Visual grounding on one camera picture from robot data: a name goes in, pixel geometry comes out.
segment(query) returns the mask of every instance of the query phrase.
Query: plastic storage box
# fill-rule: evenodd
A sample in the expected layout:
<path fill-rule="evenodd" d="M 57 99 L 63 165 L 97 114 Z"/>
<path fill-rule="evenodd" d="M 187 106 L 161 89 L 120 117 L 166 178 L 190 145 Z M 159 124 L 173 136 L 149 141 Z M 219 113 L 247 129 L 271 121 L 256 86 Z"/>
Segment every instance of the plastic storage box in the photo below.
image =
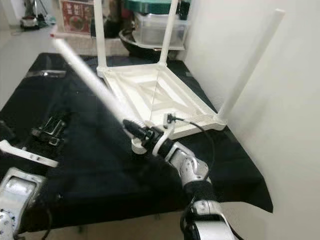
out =
<path fill-rule="evenodd" d="M 161 48 L 165 37 L 168 15 L 135 13 L 135 31 L 132 35 L 135 42 L 143 48 Z M 169 49 L 183 50 L 189 21 L 175 16 Z"/>

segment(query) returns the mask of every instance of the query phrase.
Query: poster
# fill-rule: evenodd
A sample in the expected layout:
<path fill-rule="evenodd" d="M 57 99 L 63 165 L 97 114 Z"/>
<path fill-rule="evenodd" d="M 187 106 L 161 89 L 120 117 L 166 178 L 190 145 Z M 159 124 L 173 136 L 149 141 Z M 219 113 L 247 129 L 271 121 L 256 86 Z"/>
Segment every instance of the poster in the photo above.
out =
<path fill-rule="evenodd" d="M 64 31 L 67 33 L 90 34 L 94 17 L 93 1 L 60 0 Z"/>

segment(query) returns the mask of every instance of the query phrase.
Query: black tablecloth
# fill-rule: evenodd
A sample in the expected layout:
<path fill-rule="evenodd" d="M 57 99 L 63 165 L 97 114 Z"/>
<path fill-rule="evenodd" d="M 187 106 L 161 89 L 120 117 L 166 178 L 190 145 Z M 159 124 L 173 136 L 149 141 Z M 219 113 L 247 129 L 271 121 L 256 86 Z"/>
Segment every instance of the black tablecloth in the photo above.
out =
<path fill-rule="evenodd" d="M 96 68 L 96 59 L 83 57 Z M 109 66 L 147 64 L 135 57 L 108 58 Z M 182 61 L 169 61 L 168 67 L 212 109 L 198 82 Z M 64 78 L 33 76 L 24 78 L 0 112 L 0 119 L 14 129 L 23 143 L 33 127 L 51 112 L 65 107 L 72 112 L 64 132 L 67 140 L 57 168 L 48 179 L 37 204 L 24 218 L 24 231 L 46 229 L 46 208 L 53 216 L 53 228 L 121 220 L 181 210 L 186 205 L 180 178 L 162 159 L 137 157 L 130 139 L 95 95 L 58 54 L 42 53 L 30 71 L 67 70 Z M 210 178 L 221 202 L 246 202 L 273 211 L 265 180 L 231 131 L 209 130 L 216 150 Z M 210 163 L 210 145 L 203 133 L 186 136 L 179 142 Z M 2 156 L 0 177 L 9 167 L 30 171 L 29 161 Z"/>

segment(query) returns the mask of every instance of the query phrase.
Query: white plastic pipe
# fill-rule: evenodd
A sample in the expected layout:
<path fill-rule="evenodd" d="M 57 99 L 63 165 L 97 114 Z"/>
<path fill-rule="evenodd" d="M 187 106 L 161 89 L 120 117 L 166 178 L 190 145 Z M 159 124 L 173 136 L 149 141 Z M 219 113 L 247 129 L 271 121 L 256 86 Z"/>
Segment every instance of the white plastic pipe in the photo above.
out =
<path fill-rule="evenodd" d="M 37 3 L 37 0 L 34 0 L 34 11 L 35 11 L 35 17 L 38 18 L 38 3 Z"/>
<path fill-rule="evenodd" d="M 103 20 L 101 0 L 94 0 L 93 9 L 94 9 L 94 25 L 95 25 L 95 37 L 96 37 L 96 51 L 98 55 L 98 68 L 107 68 L 104 20 Z"/>
<path fill-rule="evenodd" d="M 88 67 L 88 65 L 74 53 L 71 47 L 63 39 L 53 39 L 53 45 L 60 54 L 71 65 L 79 77 L 85 84 L 95 93 L 101 100 L 104 106 L 115 116 L 118 122 L 122 125 L 123 120 L 127 119 L 134 121 L 141 127 L 144 123 L 141 122 L 133 112 L 125 105 L 121 104 L 114 95 L 107 89 L 97 75 Z"/>
<path fill-rule="evenodd" d="M 172 30 L 174 28 L 175 20 L 176 20 L 176 12 L 177 12 L 177 6 L 178 6 L 179 0 L 172 0 L 170 11 L 169 11 L 169 17 L 168 22 L 166 24 L 163 43 L 162 43 L 162 50 L 160 55 L 159 63 L 162 65 L 167 64 L 167 56 L 169 51 L 169 46 L 171 42 L 171 35 Z"/>
<path fill-rule="evenodd" d="M 234 107 L 236 101 L 238 100 L 241 92 L 245 88 L 248 80 L 250 79 L 252 73 L 254 72 L 257 64 L 259 63 L 262 55 L 268 47 L 269 42 L 273 38 L 280 22 L 285 15 L 285 11 L 281 9 L 276 9 L 271 17 L 271 21 L 266 26 L 266 29 L 262 33 L 261 37 L 257 41 L 257 44 L 252 49 L 252 53 L 249 55 L 246 65 L 240 71 L 238 79 L 231 89 L 228 97 L 224 101 L 220 111 L 218 112 L 218 119 L 225 122 Z"/>

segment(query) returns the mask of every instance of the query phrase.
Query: black cable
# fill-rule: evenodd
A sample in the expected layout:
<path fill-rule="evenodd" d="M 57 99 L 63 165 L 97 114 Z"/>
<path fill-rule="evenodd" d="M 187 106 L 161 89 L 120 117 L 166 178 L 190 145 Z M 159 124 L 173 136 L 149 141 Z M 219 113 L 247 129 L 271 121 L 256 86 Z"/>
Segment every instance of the black cable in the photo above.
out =
<path fill-rule="evenodd" d="M 43 235 L 43 237 L 41 238 L 41 240 L 46 240 L 48 235 L 50 234 L 51 232 L 51 226 L 52 226 L 52 214 L 51 214 L 51 211 L 49 208 L 47 208 L 46 210 L 46 214 L 48 216 L 48 228 L 47 230 L 45 231 L 45 234 Z"/>
<path fill-rule="evenodd" d="M 205 137 L 208 139 L 208 141 L 210 142 L 211 144 L 211 158 L 212 158 L 212 161 L 211 161 L 211 165 L 210 167 L 208 168 L 208 172 L 206 173 L 206 175 L 204 176 L 203 178 L 203 181 L 206 181 L 209 177 L 209 174 L 210 172 L 212 171 L 213 169 L 213 166 L 214 166 L 214 163 L 215 163 L 215 143 L 214 143 L 214 140 L 212 139 L 212 137 L 207 133 L 206 130 L 203 129 L 203 127 L 199 126 L 198 124 L 192 122 L 192 121 L 187 121 L 187 120 L 184 120 L 183 118 L 179 118 L 179 117 L 175 117 L 175 116 L 172 116 L 171 117 L 171 120 L 178 120 L 178 121 L 182 121 L 182 122 L 185 122 L 185 123 L 188 123 L 188 124 L 191 124 L 195 127 L 197 127 L 198 129 L 200 129 Z M 187 213 L 188 211 L 190 210 L 191 206 L 194 204 L 196 200 L 196 196 L 194 195 L 192 200 L 190 201 L 190 203 L 188 204 L 188 206 L 186 206 L 186 208 L 184 209 L 181 217 L 180 217 L 180 230 L 181 232 L 185 232 L 185 219 L 186 219 L 186 216 L 187 216 Z"/>
<path fill-rule="evenodd" d="M 232 228 L 232 226 L 230 224 L 229 224 L 229 226 L 231 228 L 233 235 L 235 235 L 237 239 L 244 240 L 241 236 L 239 236 L 239 234 Z"/>

